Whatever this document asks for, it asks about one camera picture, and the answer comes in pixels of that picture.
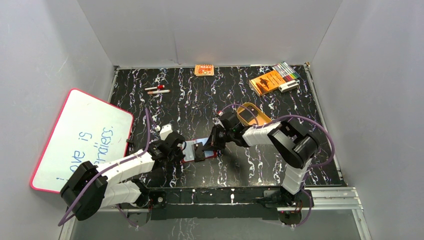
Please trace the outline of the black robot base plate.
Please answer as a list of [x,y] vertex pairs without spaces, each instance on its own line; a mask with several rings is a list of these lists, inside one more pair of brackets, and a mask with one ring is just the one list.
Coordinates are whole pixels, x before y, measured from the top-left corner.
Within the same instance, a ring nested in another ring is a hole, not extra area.
[[131,220],[145,212],[148,220],[259,218],[285,225],[301,223],[314,205],[310,190],[291,194],[281,186],[146,188],[135,203],[118,204]]

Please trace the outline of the red leather card holder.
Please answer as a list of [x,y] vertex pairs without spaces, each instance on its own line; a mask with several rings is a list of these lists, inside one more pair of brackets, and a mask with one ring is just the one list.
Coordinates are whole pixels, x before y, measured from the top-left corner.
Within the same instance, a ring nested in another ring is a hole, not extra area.
[[207,143],[208,138],[198,138],[194,140],[185,141],[182,144],[182,153],[184,158],[183,163],[188,162],[202,162],[206,159],[217,157],[217,152],[214,150],[204,150],[204,145]]

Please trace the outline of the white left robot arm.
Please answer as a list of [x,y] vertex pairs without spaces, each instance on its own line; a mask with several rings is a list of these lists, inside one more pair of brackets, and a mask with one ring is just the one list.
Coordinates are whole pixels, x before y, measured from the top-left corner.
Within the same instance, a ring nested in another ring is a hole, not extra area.
[[86,220],[99,209],[114,205],[133,204],[144,208],[151,201],[150,191],[137,176],[182,160],[184,142],[181,134],[172,131],[165,138],[152,141],[144,149],[121,159],[99,164],[81,163],[60,190],[67,210],[59,224],[63,225],[72,217]]

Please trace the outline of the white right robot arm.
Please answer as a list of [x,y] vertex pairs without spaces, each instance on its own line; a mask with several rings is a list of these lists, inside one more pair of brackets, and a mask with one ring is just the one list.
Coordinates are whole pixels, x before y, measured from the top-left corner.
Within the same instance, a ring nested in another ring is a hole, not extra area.
[[295,207],[302,199],[307,167],[318,152],[319,141],[301,124],[292,120],[279,120],[265,126],[244,125],[235,112],[226,112],[213,126],[211,134],[203,146],[205,151],[221,151],[226,143],[239,147],[272,145],[286,163],[286,173],[282,182],[282,202]]

